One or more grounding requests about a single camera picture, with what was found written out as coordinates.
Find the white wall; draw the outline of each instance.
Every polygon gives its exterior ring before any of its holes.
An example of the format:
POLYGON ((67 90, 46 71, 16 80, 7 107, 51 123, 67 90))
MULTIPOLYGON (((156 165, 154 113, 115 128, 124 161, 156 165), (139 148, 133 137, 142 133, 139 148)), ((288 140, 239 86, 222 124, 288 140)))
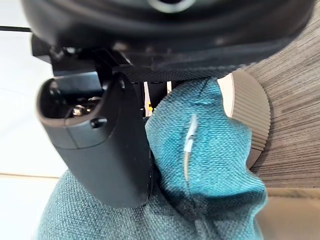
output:
POLYGON ((20 0, 0 0, 0 26, 29 27, 20 0))
MULTIPOLYGON (((28 27, 19 0, 0 0, 0 26, 28 27)), ((0 239, 34 239, 67 169, 39 123, 36 95, 51 66, 31 55, 31 33, 0 31, 0 239)))
POLYGON ((31 55, 31 33, 0 31, 0 173, 60 177, 66 165, 35 111, 51 65, 31 55))

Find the black cable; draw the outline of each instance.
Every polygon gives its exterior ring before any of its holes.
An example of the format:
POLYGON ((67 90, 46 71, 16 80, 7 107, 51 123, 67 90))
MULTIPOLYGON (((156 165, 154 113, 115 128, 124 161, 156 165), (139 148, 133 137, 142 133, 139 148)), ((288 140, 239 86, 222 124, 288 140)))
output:
POLYGON ((31 33, 31 29, 29 27, 20 26, 0 26, 0 31, 31 33))

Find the gray textured fabric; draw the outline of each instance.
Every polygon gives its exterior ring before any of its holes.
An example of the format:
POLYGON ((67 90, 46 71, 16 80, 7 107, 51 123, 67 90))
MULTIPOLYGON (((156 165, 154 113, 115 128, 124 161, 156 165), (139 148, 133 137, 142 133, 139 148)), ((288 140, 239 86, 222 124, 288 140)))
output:
POLYGON ((267 195, 246 168, 251 132, 225 115, 215 78, 177 87, 155 109, 146 131, 161 178, 145 206, 103 205, 68 171, 46 206, 37 239, 262 238, 255 216, 267 195), (198 127, 187 184, 183 149, 193 115, 198 127))

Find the teal fabric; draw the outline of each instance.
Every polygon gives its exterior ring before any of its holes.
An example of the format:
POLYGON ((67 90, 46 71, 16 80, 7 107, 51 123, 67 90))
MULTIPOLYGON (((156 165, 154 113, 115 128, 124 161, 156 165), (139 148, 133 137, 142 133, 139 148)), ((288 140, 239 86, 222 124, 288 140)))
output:
POLYGON ((246 168, 251 132, 225 115, 215 78, 179 85, 145 128, 161 173, 149 202, 138 208, 110 208, 67 171, 45 208, 37 239, 263 238, 255 216, 266 204, 266 189, 246 168), (193 115, 198 126, 187 184, 184 144, 193 115))

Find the screw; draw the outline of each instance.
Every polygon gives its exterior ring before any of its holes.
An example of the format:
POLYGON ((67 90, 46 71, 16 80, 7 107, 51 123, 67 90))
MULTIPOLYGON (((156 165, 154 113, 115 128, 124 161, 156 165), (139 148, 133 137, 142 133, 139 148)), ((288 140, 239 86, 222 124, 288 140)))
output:
POLYGON ((74 109, 72 110, 72 114, 73 114, 73 116, 80 117, 84 114, 85 110, 86 110, 86 108, 84 106, 76 105, 74 107, 74 109))

